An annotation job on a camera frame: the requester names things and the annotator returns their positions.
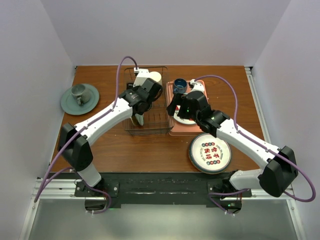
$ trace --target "orange tray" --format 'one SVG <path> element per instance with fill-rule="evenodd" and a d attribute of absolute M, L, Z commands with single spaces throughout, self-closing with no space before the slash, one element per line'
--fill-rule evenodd
<path fill-rule="evenodd" d="M 188 85 L 187 85 L 186 93 L 189 93 L 191 91 L 191 88 L 189 87 L 190 81 L 187 81 L 187 82 L 188 82 Z M 204 95 L 208 98 L 204 81 L 198 80 L 197 82 L 201 83 L 204 86 Z M 166 102 L 168 105 L 171 103 L 172 98 L 174 97 L 173 84 L 174 84 L 173 81 L 166 83 L 165 99 L 166 99 Z M 182 124 L 182 123 L 176 121 L 173 118 L 173 116 L 169 116 L 169 118 L 172 118 L 174 121 L 174 126 L 169 131 L 169 134 L 171 136 L 196 136 L 198 134 L 203 133 L 203 131 L 201 131 L 200 127 L 196 124 L 195 125 L 185 125 L 185 124 Z"/>

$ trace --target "wall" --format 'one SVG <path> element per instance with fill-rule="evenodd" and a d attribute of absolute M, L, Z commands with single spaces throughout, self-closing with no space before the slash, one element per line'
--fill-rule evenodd
<path fill-rule="evenodd" d="M 294 149 L 297 163 L 320 193 L 320 2 L 292 0 L 253 67 L 255 84 L 272 142 Z M 298 197 L 311 190 L 293 182 Z M 319 239 L 320 199 L 298 202 L 308 239 Z"/>
<path fill-rule="evenodd" d="M 0 8 L 0 239 L 19 238 L 53 154 L 73 66 L 39 0 Z"/>
<path fill-rule="evenodd" d="M 41 0 L 75 65 L 253 66 L 290 0 Z"/>

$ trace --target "wire dish rack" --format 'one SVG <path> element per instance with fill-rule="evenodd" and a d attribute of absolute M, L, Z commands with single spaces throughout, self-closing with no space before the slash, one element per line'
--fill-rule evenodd
<path fill-rule="evenodd" d="M 166 87 L 169 82 L 169 72 L 166 66 L 141 66 L 141 69 L 148 69 L 149 72 L 158 72 L 162 76 L 163 91 L 158 100 L 152 103 L 149 111 L 143 114 L 143 126 L 134 126 L 131 119 L 123 121 L 123 128 L 131 135 L 152 135 L 167 134 L 174 127 L 174 120 L 168 116 Z M 136 79 L 133 67 L 124 70 L 124 86 L 133 84 Z"/>

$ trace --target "wooden tabletop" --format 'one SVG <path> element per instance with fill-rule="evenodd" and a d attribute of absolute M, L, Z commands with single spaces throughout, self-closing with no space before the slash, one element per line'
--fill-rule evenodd
<path fill-rule="evenodd" d="M 120 91 L 124 66 L 120 74 Z M 74 116 L 64 114 L 62 125 L 75 125 L 93 116 L 115 99 L 116 66 L 79 66 L 73 84 L 87 83 L 100 93 L 98 105 L 89 113 Z M 237 123 L 263 139 L 254 100 L 243 66 L 168 66 L 170 79 L 191 80 L 203 75 L 215 74 L 227 79 L 238 97 Z M 229 87 L 219 79 L 206 78 L 205 87 L 209 104 L 233 118 L 235 99 Z M 169 134 L 131 136 L 119 123 L 91 147 L 93 162 L 99 172 L 198 172 L 188 157 L 188 147 L 194 136 L 170 136 Z M 245 154 L 231 146 L 232 159 L 227 172 L 253 170 L 258 166 Z M 52 171 L 57 172 L 69 164 L 60 157 Z"/>

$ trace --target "blue mug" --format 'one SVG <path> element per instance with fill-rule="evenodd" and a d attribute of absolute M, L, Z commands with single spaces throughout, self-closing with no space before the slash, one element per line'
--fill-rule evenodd
<path fill-rule="evenodd" d="M 187 91 L 188 83 L 182 78 L 178 78 L 173 82 L 173 94 L 184 94 Z"/>

